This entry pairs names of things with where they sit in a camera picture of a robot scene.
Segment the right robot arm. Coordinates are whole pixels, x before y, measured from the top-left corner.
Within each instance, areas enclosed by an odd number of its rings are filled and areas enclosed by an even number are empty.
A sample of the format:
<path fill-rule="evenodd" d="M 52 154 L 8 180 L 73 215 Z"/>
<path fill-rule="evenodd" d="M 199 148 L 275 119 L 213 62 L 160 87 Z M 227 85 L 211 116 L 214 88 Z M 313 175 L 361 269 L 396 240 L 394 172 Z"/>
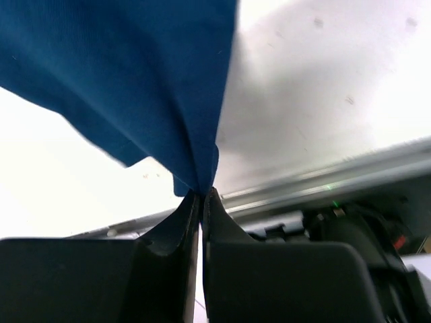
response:
<path fill-rule="evenodd" d="M 216 190 L 134 240 L 1 241 L 2 322 L 192 322 L 198 255 L 210 322 L 429 322 L 416 271 L 375 212 L 311 213 L 260 242 Z"/>

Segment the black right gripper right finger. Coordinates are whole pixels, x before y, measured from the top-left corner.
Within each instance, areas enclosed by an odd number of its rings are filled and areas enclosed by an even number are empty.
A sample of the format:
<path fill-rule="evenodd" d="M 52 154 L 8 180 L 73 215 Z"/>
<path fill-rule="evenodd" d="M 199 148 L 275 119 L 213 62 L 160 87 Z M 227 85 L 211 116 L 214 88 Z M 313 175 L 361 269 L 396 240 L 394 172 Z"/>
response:
<path fill-rule="evenodd" d="M 210 322 L 382 322 L 360 255 L 338 242 L 263 243 L 225 211 L 203 207 L 203 286 Z"/>

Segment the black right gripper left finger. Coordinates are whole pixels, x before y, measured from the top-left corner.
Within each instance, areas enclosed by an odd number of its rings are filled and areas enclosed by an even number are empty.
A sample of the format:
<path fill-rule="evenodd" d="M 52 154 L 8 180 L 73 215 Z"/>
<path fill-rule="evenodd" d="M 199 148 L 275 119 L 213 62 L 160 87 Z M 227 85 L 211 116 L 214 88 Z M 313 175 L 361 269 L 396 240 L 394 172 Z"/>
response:
<path fill-rule="evenodd" d="M 2 322 L 192 322 L 201 200 L 134 240 L 1 241 Z"/>

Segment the blue t shirt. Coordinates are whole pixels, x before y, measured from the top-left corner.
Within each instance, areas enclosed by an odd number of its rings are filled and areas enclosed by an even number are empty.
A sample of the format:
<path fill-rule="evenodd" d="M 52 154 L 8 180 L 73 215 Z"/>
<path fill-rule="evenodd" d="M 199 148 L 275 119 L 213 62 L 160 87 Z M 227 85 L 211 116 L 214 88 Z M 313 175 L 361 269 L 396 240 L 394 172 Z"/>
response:
<path fill-rule="evenodd" d="M 206 194 L 235 18 L 235 1 L 2 1 L 1 87 Z"/>

